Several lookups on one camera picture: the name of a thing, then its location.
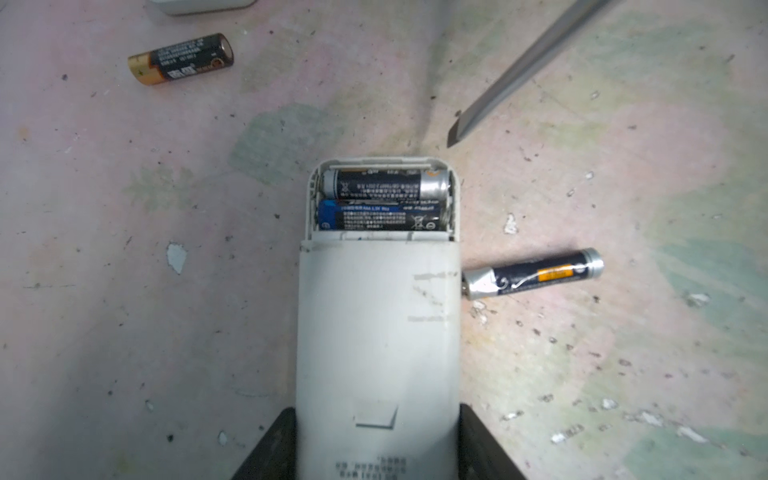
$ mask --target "gold and black battery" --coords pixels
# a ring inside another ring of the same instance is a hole
[[[594,248],[515,265],[469,270],[462,274],[462,293],[470,300],[507,295],[557,283],[597,278],[605,265]]]
[[[131,73],[145,85],[231,67],[234,62],[232,47],[221,33],[128,57]]]

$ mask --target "blue battery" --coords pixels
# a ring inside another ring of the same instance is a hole
[[[321,230],[445,230],[447,218],[437,200],[372,202],[321,200],[317,206]]]

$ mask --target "black battery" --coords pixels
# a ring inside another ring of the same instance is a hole
[[[229,41],[221,33],[128,57],[128,67],[145,85],[230,67],[235,62]]]
[[[474,300],[595,278],[603,269],[600,254],[593,248],[587,248],[560,257],[466,271],[462,289]]]
[[[339,200],[444,201],[449,188],[447,170],[356,168],[323,172],[323,193]]]
[[[317,224],[321,230],[445,230],[447,215],[441,202],[372,202],[321,200]]]

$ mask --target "white plastic casing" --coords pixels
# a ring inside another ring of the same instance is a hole
[[[449,232],[318,231],[319,179],[340,166],[448,169]],[[458,186],[453,169],[424,157],[331,160],[313,173],[300,254],[300,480],[457,478]]]
[[[251,5],[256,0],[149,0],[168,15],[212,12]]]

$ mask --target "metal screwdriver shaft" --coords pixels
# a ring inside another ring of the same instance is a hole
[[[498,104],[537,74],[597,13],[614,0],[577,0],[480,98],[448,132],[448,147],[469,134]]]

